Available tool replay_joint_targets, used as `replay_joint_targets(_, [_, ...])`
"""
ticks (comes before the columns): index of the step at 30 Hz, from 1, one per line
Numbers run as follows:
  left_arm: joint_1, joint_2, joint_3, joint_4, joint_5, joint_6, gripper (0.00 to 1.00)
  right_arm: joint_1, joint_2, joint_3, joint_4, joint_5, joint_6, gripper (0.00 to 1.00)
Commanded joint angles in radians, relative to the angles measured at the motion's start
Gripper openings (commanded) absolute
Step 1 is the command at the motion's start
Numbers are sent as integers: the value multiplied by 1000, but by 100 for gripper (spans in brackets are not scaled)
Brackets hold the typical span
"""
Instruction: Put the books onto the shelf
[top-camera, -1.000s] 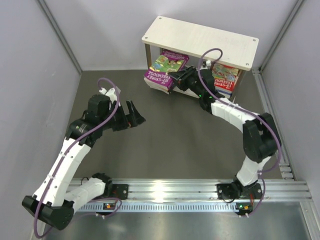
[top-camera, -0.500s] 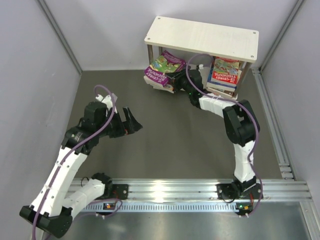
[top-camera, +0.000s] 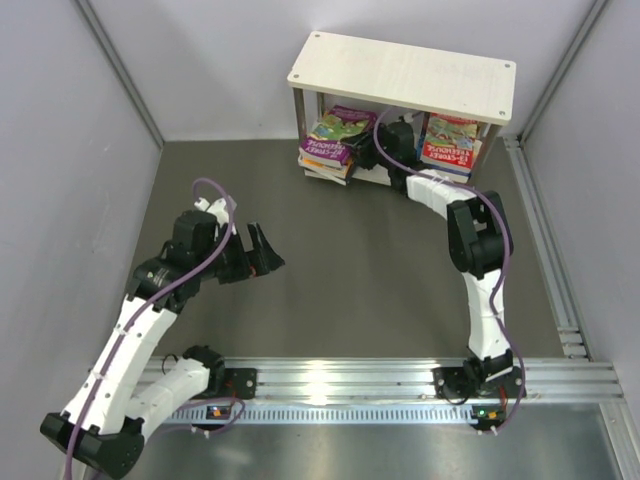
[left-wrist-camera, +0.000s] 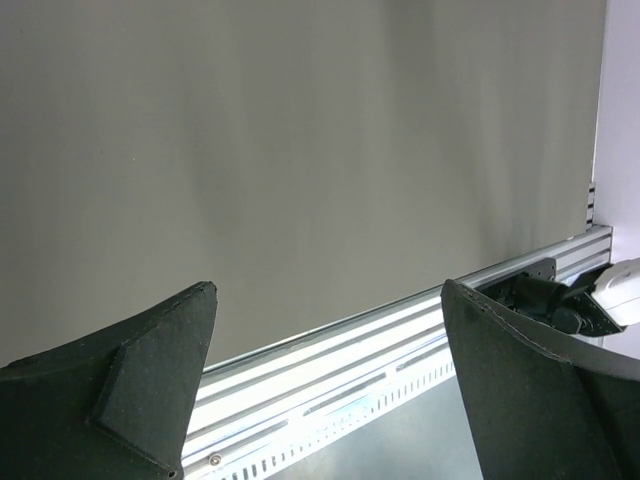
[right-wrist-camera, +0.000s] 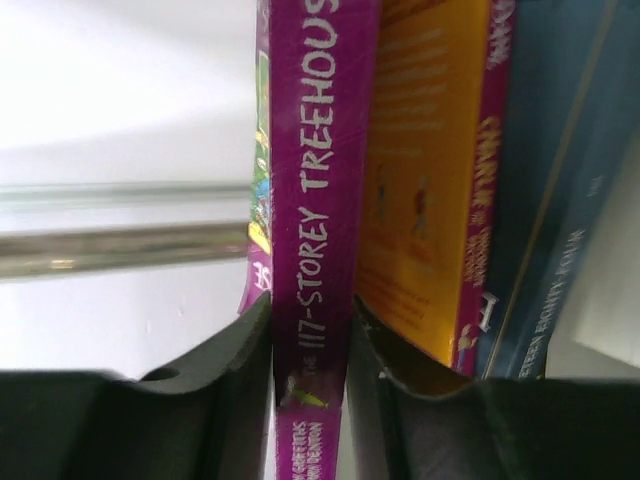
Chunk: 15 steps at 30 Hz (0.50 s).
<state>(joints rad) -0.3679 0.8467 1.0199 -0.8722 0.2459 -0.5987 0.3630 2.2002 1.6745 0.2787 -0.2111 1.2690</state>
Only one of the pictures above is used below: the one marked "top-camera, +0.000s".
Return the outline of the orange yellow book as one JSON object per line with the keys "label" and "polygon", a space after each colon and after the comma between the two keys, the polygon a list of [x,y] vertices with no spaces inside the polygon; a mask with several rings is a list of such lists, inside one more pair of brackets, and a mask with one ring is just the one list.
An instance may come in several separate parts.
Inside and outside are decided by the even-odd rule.
{"label": "orange yellow book", "polygon": [[301,167],[307,170],[310,170],[316,174],[319,174],[325,177],[332,176],[340,180],[346,180],[351,170],[354,167],[354,164],[351,160],[349,160],[344,165],[331,166],[331,165],[326,165],[326,164],[311,160],[303,156],[298,157],[298,164]]}

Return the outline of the red treehouse book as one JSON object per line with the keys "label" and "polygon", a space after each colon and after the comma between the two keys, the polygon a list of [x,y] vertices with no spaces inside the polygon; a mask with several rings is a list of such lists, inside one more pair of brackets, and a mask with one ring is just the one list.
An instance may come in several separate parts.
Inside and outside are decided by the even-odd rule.
{"label": "red treehouse book", "polygon": [[470,170],[478,150],[479,122],[429,113],[423,124],[420,157],[443,168]]}

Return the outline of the yellow brown paperback book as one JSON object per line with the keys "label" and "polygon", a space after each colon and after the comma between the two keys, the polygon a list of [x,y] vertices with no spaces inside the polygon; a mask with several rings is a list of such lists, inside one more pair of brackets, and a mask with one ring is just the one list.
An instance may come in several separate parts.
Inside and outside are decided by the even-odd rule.
{"label": "yellow brown paperback book", "polygon": [[470,148],[425,141],[421,161],[430,169],[444,172],[458,183],[467,183],[482,143],[476,140]]}

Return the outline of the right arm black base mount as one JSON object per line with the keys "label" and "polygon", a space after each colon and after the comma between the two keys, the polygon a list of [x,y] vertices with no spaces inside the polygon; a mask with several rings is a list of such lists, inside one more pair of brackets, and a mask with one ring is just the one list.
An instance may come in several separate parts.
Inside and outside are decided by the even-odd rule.
{"label": "right arm black base mount", "polygon": [[515,399],[523,385],[519,368],[483,384],[472,380],[461,366],[438,367],[432,374],[436,397],[455,404],[463,400],[500,399],[503,394],[507,399]]}

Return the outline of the dark blue Nineteen Eighty-Four book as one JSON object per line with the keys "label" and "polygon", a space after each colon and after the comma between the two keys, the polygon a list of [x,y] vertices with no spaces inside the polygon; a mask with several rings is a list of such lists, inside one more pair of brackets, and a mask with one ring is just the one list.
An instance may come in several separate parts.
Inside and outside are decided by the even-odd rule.
{"label": "dark blue Nineteen Eighty-Four book", "polygon": [[342,179],[338,176],[328,174],[328,173],[318,173],[316,171],[313,171],[307,168],[303,168],[303,173],[306,177],[312,177],[316,179],[331,181],[341,186],[347,186],[349,184],[348,180]]}

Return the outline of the purple treehouse book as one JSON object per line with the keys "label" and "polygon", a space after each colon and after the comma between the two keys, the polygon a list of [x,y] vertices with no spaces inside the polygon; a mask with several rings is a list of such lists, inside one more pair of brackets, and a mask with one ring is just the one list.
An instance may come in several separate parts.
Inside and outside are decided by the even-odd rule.
{"label": "purple treehouse book", "polygon": [[377,120],[373,111],[333,106],[315,124],[299,148],[300,155],[320,164],[340,168],[348,163],[350,151],[343,139],[371,129]]}

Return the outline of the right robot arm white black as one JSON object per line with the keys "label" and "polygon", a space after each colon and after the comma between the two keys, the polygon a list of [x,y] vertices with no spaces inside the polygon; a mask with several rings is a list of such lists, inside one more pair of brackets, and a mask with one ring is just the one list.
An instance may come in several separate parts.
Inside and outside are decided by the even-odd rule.
{"label": "right robot arm white black", "polygon": [[492,395],[514,370],[503,320],[503,284],[513,241],[500,196],[456,183],[418,161],[412,128],[403,119],[377,122],[341,143],[357,166],[384,168],[393,189],[446,220],[449,255],[467,291],[470,356],[459,369],[436,375],[438,396],[462,403]]}

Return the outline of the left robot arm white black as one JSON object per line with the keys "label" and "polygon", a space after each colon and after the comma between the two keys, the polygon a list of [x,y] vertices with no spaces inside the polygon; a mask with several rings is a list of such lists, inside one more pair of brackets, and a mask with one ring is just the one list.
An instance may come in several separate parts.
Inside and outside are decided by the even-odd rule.
{"label": "left robot arm white black", "polygon": [[62,411],[47,414],[40,426],[65,454],[67,478],[72,464],[81,462],[122,479],[155,431],[188,401],[247,397],[233,384],[223,355],[203,345],[187,348],[161,379],[136,390],[159,341],[203,282],[231,284],[284,266],[256,222],[247,226],[252,247],[244,248],[235,209],[230,199],[196,200],[175,220],[159,254],[134,269],[95,366]]}

